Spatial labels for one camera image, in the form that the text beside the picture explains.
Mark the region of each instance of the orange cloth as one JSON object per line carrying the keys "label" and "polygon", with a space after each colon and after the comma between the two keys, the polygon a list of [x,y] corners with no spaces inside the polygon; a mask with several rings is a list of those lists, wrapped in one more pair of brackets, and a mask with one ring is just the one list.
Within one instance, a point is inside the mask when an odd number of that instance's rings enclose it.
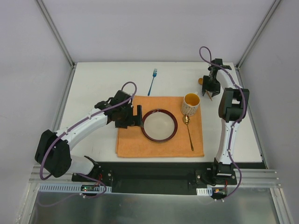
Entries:
{"label": "orange cloth", "polygon": [[156,143],[147,139],[140,127],[120,128],[116,144],[119,157],[201,157],[204,156],[200,107],[196,114],[190,117],[189,130],[194,147],[191,150],[187,126],[183,123],[181,105],[183,97],[141,97],[133,100],[134,113],[137,105],[142,105],[142,115],[153,109],[165,109],[171,112],[178,122],[178,131],[167,142]]}

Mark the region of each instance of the yellow cup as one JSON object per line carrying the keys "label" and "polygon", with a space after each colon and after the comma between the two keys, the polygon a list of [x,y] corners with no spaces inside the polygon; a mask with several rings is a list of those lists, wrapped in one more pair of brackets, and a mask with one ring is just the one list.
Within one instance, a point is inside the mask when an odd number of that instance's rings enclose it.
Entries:
{"label": "yellow cup", "polygon": [[185,95],[182,107],[181,107],[181,112],[183,115],[188,115],[188,116],[193,116],[200,103],[200,98],[198,96],[198,92],[195,93],[188,93]]}

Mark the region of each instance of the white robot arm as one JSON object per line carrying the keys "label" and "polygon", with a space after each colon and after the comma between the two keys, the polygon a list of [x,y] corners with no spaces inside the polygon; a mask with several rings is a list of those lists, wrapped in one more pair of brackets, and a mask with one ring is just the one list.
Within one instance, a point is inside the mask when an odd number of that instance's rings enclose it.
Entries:
{"label": "white robot arm", "polygon": [[[225,88],[232,88],[232,89],[237,89],[228,75],[223,71],[223,70],[218,70],[217,73],[217,80],[221,84],[221,87],[223,89]],[[232,129],[232,124],[234,121],[229,121],[226,122],[225,119],[221,119],[222,123],[222,130],[221,130],[221,137],[220,137],[220,145],[219,145],[219,150],[216,155],[216,160],[218,162],[222,162],[223,164],[231,164],[232,161],[230,160],[230,157],[228,156],[228,142],[229,142],[229,137]],[[240,123],[236,123],[234,126],[234,132],[232,135],[232,140],[231,140],[231,145],[230,145],[230,153],[231,156],[234,156],[234,146],[235,146],[235,137],[237,135],[238,127]]]}
{"label": "white robot arm", "polygon": [[216,58],[211,61],[209,70],[210,74],[203,77],[202,94],[205,95],[208,91],[214,97],[220,94],[220,88],[223,88],[218,110],[222,132],[218,153],[211,170],[204,172],[201,180],[210,185],[223,183],[223,180],[227,180],[229,184],[236,184],[233,165],[235,138],[240,122],[246,115],[249,90],[234,83],[228,72],[231,68],[223,65],[222,59]]}
{"label": "white robot arm", "polygon": [[134,94],[130,96],[119,90],[109,100],[97,103],[94,109],[71,127],[54,133],[50,130],[43,132],[35,155],[35,160],[41,164],[40,178],[42,180],[48,178],[43,177],[43,168],[46,168],[54,177],[60,177],[66,172],[91,176],[93,170],[97,173],[96,169],[99,166],[93,159],[88,156],[72,155],[71,150],[83,138],[111,121],[115,121],[115,127],[119,128],[143,126],[141,105],[137,105],[137,115],[133,116]]}

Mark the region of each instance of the white table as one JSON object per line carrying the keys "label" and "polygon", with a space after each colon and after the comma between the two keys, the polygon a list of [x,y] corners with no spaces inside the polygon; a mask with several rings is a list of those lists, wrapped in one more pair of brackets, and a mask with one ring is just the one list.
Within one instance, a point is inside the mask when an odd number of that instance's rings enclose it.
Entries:
{"label": "white table", "polygon": [[[232,63],[231,75],[238,83]],[[67,99],[61,127],[70,126],[102,100],[113,97],[127,81],[137,84],[137,95],[147,96],[154,68],[157,77],[151,89],[151,96],[184,96],[189,92],[201,92],[198,79],[208,75],[207,63],[78,63]],[[133,85],[125,88],[127,93],[134,91]],[[218,151],[221,135],[221,119],[218,107],[222,96],[209,99],[201,98],[202,130],[204,140],[204,157],[194,158],[119,158],[115,152],[117,129],[114,122],[102,127],[72,150],[72,154],[90,156],[95,161],[129,161],[129,162],[212,162]],[[261,162],[249,116],[242,121],[235,143],[234,159],[236,162]]]}

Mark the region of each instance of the white plate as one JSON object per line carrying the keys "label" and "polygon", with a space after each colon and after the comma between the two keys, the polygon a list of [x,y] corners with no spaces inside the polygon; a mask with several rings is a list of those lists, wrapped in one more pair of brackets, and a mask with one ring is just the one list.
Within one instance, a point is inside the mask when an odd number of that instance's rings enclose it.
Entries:
{"label": "white plate", "polygon": [[154,109],[143,117],[143,134],[155,142],[170,140],[178,130],[178,122],[167,110]]}

